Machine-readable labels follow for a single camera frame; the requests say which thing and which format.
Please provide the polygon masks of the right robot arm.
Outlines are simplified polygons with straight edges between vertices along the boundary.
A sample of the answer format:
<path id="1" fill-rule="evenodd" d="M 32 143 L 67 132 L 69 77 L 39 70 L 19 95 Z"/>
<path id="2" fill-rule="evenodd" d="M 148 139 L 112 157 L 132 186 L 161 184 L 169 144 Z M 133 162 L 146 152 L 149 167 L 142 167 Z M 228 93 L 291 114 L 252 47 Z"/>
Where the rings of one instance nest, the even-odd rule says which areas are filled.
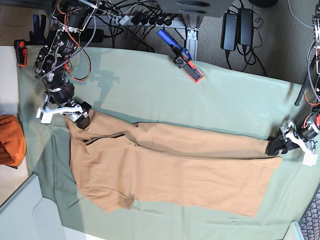
<path id="1" fill-rule="evenodd" d="M 90 123 L 91 105 L 75 99 L 75 87 L 68 79 L 72 74 L 71 60 L 85 52 L 80 36 L 95 13 L 100 0 L 59 0 L 53 11 L 53 29 L 49 32 L 33 65 L 35 78 L 45 86 L 45 102 L 36 118 L 49 124 L 55 114 L 67 116 L 80 129 Z"/>

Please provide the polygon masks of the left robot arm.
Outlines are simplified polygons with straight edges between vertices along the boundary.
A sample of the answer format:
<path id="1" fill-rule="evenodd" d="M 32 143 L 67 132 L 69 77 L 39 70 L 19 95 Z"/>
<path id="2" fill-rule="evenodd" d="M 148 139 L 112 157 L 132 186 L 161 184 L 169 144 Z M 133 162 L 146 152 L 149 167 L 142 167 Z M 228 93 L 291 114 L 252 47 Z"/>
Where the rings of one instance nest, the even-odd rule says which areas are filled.
<path id="1" fill-rule="evenodd" d="M 312 107 L 311 113 L 300 122 L 289 120 L 287 126 L 281 127 L 276 136 L 268 142 L 266 154 L 276 156 L 286 154 L 294 149 L 302 149 L 304 155 L 315 156 L 316 141 L 314 138 L 320 134 L 320 82 L 313 84 L 312 72 L 320 74 L 320 5 L 315 7 L 312 16 L 313 43 L 307 54 L 307 73 L 302 87 L 294 102 L 298 106 L 305 99 Z"/>

